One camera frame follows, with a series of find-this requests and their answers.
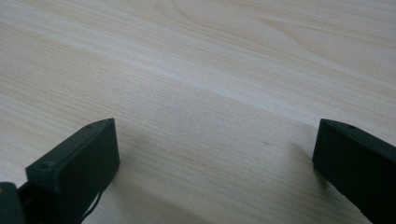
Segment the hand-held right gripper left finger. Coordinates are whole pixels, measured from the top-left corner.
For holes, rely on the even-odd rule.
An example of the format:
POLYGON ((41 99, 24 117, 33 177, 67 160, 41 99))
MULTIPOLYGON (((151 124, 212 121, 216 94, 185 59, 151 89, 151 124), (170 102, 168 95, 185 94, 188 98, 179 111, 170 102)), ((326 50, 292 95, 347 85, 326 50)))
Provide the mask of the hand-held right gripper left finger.
POLYGON ((88 124, 26 168, 19 189, 29 224, 81 224, 120 166, 114 119, 88 124))

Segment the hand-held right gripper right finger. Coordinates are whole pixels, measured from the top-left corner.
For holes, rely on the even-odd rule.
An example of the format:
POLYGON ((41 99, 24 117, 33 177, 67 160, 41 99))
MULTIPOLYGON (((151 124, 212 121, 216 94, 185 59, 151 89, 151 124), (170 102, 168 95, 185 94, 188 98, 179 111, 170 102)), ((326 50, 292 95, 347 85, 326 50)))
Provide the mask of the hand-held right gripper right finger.
POLYGON ((396 147, 349 124, 322 119, 314 168, 374 224, 396 224, 396 147))

